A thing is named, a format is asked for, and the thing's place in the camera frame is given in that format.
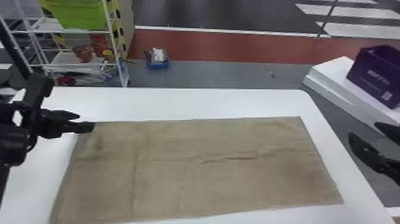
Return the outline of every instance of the small item on floor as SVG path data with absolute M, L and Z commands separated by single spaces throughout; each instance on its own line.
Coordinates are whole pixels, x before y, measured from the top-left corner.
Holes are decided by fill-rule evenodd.
M 79 58 L 81 63 L 88 63 L 92 61 L 92 48 L 89 45 L 80 45 L 72 48 L 76 57 Z
M 170 65 L 167 51 L 164 48 L 152 48 L 144 52 L 149 69 L 166 69 Z

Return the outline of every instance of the white shelf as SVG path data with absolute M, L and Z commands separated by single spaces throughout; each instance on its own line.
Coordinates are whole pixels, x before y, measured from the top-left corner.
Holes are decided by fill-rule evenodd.
M 51 64 L 43 64 L 47 71 L 54 72 L 84 72 L 97 74 L 104 65 L 116 66 L 117 64 L 106 63 L 104 58 L 96 57 L 93 54 L 93 60 L 88 63 L 81 63 L 73 52 L 59 52 Z
M 33 33 L 110 33 L 108 30 L 65 29 L 56 18 L 40 18 L 32 25 Z M 27 33 L 28 31 L 12 31 L 13 33 Z

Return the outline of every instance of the white platform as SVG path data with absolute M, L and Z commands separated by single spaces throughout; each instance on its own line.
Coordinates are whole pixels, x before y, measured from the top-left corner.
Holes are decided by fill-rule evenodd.
M 314 66 L 304 84 L 375 130 L 375 122 L 399 126 L 400 108 L 391 110 L 346 78 L 353 63 L 340 57 Z
M 22 99 L 23 94 L 19 92 L 14 99 Z M 344 204 L 335 206 L 260 210 L 148 224 L 394 224 L 318 107 L 303 91 L 55 88 L 43 106 L 76 112 L 82 115 L 81 120 L 93 122 L 300 116 L 344 199 Z M 48 223 L 76 140 L 77 136 L 71 134 L 54 140 L 40 139 L 26 162 L 12 169 L 0 223 Z

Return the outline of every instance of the red container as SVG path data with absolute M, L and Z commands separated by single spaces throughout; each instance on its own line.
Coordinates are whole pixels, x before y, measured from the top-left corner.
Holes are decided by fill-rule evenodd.
M 107 45 L 92 45 L 97 57 L 104 57 L 103 52 L 108 49 Z
M 105 34 L 90 34 L 89 36 L 92 41 L 92 46 L 108 45 Z
M 88 63 L 93 59 L 92 48 L 89 45 L 75 46 L 72 51 L 82 63 Z

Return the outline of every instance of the metal shelf rack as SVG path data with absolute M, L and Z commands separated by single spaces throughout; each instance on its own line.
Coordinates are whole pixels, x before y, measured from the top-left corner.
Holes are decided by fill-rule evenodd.
M 121 54 L 123 52 L 123 44 L 117 43 L 114 37 L 113 24 L 117 22 L 116 17 L 116 1 L 112 0 L 111 11 L 108 9 L 107 0 L 102 1 L 104 14 L 106 16 L 106 26 L 104 30 L 86 30 L 86 29 L 65 29 L 60 25 L 56 18 L 47 18 L 43 13 L 40 6 L 37 6 L 37 13 L 34 17 L 32 15 L 27 15 L 24 11 L 24 7 L 21 5 L 21 0 L 12 0 L 14 7 L 11 7 L 8 14 L 18 14 L 18 18 L 22 20 L 22 29 L 12 29 L 10 23 L 6 22 L 7 15 L 0 14 L 0 22 L 6 27 L 7 33 L 11 38 L 16 51 L 20 54 L 28 67 L 29 71 L 33 73 L 35 67 L 43 68 L 45 74 L 52 75 L 57 72 L 81 72 L 86 74 L 99 74 L 103 71 L 105 66 L 116 66 L 118 75 L 121 81 L 122 87 L 127 87 L 129 82 L 129 74 L 127 68 L 124 67 L 124 63 L 120 60 Z M 118 36 L 121 36 L 120 29 L 117 29 Z M 71 49 L 61 47 L 57 41 L 55 41 L 56 34 L 68 34 L 68 35 L 85 35 L 85 34 L 99 34 L 103 33 L 109 35 L 109 40 L 111 40 L 111 48 L 114 54 L 114 61 L 110 62 L 102 57 L 96 57 L 93 54 L 93 59 L 89 63 L 81 63 L 78 58 L 75 57 Z M 33 49 L 37 60 L 33 63 L 26 56 L 27 49 L 23 49 L 20 44 L 18 44 L 16 35 L 27 35 L 31 41 L 31 45 L 28 49 Z M 40 38 L 38 35 L 50 36 L 54 42 L 53 48 L 45 48 L 42 46 Z M 49 57 L 48 52 L 53 52 L 54 57 Z

